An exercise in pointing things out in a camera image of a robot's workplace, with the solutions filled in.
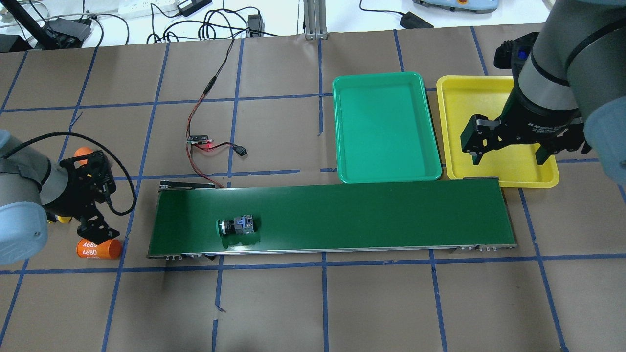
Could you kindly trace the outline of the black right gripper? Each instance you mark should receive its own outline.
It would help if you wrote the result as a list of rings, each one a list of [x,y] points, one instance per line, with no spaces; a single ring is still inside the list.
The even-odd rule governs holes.
[[[543,165],[550,156],[563,150],[582,149],[581,153],[587,154],[583,125],[575,123],[570,127],[579,116],[578,109],[552,110],[539,106],[526,98],[521,89],[514,88],[499,120],[490,120],[482,114],[471,116],[460,136],[461,149],[471,155],[473,165],[479,165],[484,154],[509,145],[539,143],[535,152],[537,165]]]

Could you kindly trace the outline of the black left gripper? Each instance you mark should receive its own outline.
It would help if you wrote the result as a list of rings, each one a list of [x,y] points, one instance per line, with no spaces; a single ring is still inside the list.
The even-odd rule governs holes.
[[[94,150],[87,156],[87,165],[76,165],[78,158],[61,160],[60,166],[67,171],[68,182],[61,196],[60,216],[78,220],[95,220],[82,223],[77,228],[81,238],[114,239],[119,231],[104,220],[97,203],[110,200],[114,193],[114,180],[109,160],[102,150]]]

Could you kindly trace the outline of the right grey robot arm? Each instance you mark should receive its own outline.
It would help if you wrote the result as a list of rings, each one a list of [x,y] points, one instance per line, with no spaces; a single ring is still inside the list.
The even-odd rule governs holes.
[[[546,185],[550,153],[574,137],[624,182],[625,2],[561,0],[540,33],[505,42],[514,77],[478,75],[469,29],[236,40],[232,89],[201,106],[195,127],[235,122],[252,149],[233,174],[320,174],[327,184],[157,192],[151,231],[176,245],[409,247],[514,244],[499,187],[506,175]],[[233,109],[237,118],[226,117]]]

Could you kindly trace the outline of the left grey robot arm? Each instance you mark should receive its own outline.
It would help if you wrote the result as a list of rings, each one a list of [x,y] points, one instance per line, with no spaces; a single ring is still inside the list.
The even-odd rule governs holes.
[[[48,239],[49,221],[74,218],[77,234],[96,244],[119,236],[98,210],[116,191],[111,165],[103,150],[54,163],[0,132],[0,263],[34,256]]]

